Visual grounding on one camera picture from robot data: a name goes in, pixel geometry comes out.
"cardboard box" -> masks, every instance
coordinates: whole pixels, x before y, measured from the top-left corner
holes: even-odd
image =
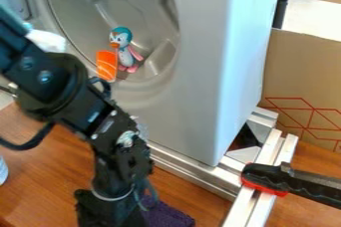
[[[284,132],[341,153],[341,42],[273,29],[259,106]]]

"black cable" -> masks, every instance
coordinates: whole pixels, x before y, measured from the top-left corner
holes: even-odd
[[[0,86],[0,90],[7,93],[7,94],[10,94],[11,96],[13,95],[11,90],[9,88],[6,88],[6,87],[3,87],[3,86]]]
[[[28,150],[36,147],[40,144],[40,142],[45,138],[45,136],[51,131],[55,124],[53,122],[48,122],[45,124],[45,126],[38,131],[30,140],[23,144],[15,144],[12,143],[2,137],[0,137],[0,145],[3,145],[11,150]]]

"black handle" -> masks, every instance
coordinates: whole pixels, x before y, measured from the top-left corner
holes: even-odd
[[[247,164],[241,177],[249,187],[277,192],[290,192],[319,203],[341,209],[341,179],[295,170],[289,163],[269,166]]]

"washing machine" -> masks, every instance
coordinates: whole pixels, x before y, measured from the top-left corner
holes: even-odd
[[[276,0],[1,0],[35,28],[68,40],[96,73],[109,32],[129,27],[145,57],[119,73],[113,98],[150,140],[217,165],[260,100]]]

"penguin figurine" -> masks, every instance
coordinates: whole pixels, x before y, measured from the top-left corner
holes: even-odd
[[[142,57],[137,51],[130,46],[133,39],[133,33],[126,27],[118,27],[111,31],[109,40],[113,48],[119,49],[119,70],[134,73],[139,65],[136,60],[142,61]]]

